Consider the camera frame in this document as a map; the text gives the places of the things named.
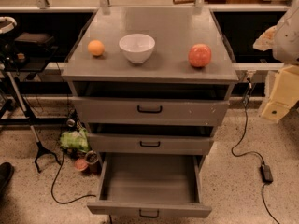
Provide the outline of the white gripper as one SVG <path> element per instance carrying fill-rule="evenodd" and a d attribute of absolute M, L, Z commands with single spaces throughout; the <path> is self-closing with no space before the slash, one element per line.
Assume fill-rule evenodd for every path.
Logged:
<path fill-rule="evenodd" d="M 298 101 L 299 66 L 284 66 L 275 74 L 270 100 L 262 102 L 260 116 L 278 123 Z"/>

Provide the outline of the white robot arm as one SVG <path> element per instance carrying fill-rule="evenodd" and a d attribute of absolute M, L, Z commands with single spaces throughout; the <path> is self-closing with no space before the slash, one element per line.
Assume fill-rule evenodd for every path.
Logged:
<path fill-rule="evenodd" d="M 271 49 L 284 63 L 274 75 L 270 93 L 263 103 L 261 117 L 279 122 L 299 101 L 299 0 L 292 0 L 278 24 L 263 32 L 253 43 L 257 50 Z"/>

